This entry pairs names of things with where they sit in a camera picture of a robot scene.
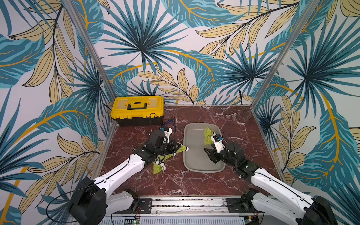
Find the grey-green plastic storage tray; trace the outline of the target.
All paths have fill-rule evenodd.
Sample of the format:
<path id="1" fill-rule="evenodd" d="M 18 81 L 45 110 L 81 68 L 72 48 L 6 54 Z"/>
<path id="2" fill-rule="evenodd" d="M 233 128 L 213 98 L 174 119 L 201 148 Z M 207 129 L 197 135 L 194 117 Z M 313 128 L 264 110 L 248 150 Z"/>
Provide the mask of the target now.
<path id="1" fill-rule="evenodd" d="M 216 134 L 220 133 L 219 127 L 209 123 L 190 123 L 184 128 L 183 144 L 188 150 L 184 152 L 183 163 L 192 172 L 219 173 L 226 165 L 223 162 L 213 163 L 204 151 L 205 148 L 212 150 L 210 145 L 204 144 L 206 128 L 210 128 Z"/>

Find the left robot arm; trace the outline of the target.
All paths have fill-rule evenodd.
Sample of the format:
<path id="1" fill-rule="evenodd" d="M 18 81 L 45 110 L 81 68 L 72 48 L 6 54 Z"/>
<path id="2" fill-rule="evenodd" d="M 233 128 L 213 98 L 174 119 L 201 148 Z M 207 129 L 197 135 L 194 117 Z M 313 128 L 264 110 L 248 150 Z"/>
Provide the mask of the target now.
<path id="1" fill-rule="evenodd" d="M 68 206 L 75 221 L 81 225 L 98 225 L 106 215 L 135 210 L 138 196 L 134 192 L 125 190 L 119 197 L 112 197 L 111 194 L 148 165 L 155 163 L 161 166 L 161 157 L 173 156 L 187 149 L 171 140 L 170 135 L 170 131 L 153 131 L 149 140 L 135 149 L 123 163 L 93 180 L 84 178 L 80 181 Z"/>

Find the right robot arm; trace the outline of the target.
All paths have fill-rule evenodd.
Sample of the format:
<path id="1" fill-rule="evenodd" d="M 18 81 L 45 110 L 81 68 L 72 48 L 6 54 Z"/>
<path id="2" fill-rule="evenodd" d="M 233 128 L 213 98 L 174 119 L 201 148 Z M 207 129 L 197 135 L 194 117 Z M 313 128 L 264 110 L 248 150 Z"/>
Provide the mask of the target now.
<path id="1" fill-rule="evenodd" d="M 243 195 L 259 212 L 269 214 L 288 225 L 336 225 L 338 222 L 331 205 L 321 196 L 311 197 L 277 179 L 255 162 L 245 158 L 243 149 L 236 142 L 226 145 L 211 144 L 204 151 L 213 163 L 224 162 L 232 167 L 239 178 L 261 188 L 273 197 L 257 190 Z"/>

